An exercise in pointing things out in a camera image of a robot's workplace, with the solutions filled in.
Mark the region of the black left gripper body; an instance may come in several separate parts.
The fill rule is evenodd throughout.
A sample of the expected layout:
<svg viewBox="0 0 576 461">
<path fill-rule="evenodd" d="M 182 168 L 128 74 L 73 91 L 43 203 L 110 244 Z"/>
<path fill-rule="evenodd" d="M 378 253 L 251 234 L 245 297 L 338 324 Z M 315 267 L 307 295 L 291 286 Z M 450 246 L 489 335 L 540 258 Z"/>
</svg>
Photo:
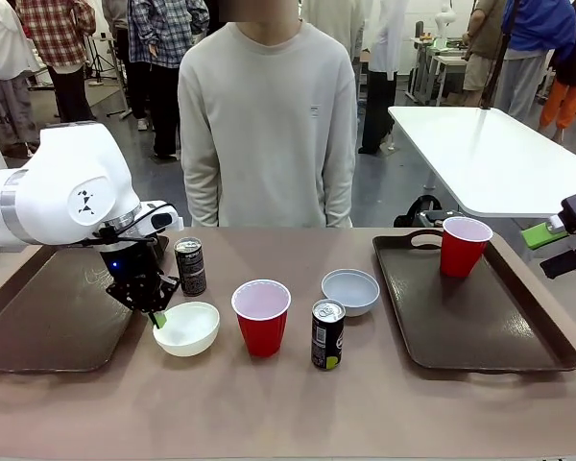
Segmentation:
<svg viewBox="0 0 576 461">
<path fill-rule="evenodd" d="M 157 290 L 160 286 L 159 256 L 162 250 L 156 238 L 129 241 L 127 246 L 100 252 L 112 278 L 107 290 Z"/>
</svg>

